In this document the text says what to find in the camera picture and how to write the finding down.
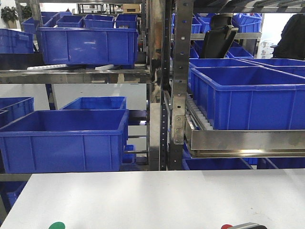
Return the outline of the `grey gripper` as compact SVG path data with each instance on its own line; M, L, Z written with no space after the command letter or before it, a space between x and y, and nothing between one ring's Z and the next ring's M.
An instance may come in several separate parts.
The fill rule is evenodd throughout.
M248 222L229 227L229 229L267 229L267 227L258 223Z

